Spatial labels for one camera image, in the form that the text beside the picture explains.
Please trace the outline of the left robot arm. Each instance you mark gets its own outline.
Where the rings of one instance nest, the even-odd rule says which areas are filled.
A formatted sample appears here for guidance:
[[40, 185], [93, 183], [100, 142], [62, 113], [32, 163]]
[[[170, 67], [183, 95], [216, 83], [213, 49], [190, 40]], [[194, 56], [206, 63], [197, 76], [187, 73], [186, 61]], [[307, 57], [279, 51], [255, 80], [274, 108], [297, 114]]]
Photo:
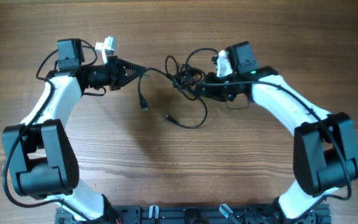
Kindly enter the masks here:
[[[19, 124], [2, 132], [6, 160], [2, 187], [7, 199], [25, 207], [20, 197], [31, 197], [34, 206], [55, 203], [74, 223], [120, 223], [120, 214], [109, 200], [80, 179], [78, 160], [65, 132], [76, 103], [85, 95], [103, 96], [118, 90], [146, 69], [115, 56], [115, 40], [90, 46], [82, 39], [57, 42], [58, 59], [43, 77], [45, 89], [37, 104]], [[84, 49], [92, 49], [103, 63], [86, 63]]]

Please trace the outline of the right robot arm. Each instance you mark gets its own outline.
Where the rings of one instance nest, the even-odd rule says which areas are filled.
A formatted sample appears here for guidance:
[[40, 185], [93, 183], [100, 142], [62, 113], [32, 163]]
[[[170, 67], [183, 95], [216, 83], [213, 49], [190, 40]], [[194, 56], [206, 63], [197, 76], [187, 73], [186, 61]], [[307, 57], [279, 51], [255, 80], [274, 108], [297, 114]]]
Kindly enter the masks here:
[[263, 107], [293, 136], [294, 183], [269, 208], [256, 213], [270, 223], [322, 223], [327, 198], [349, 200], [358, 179], [358, 142], [353, 120], [330, 113], [301, 96], [272, 67], [260, 67], [248, 41], [212, 58], [216, 69], [195, 87], [196, 94], [232, 101], [244, 94]]

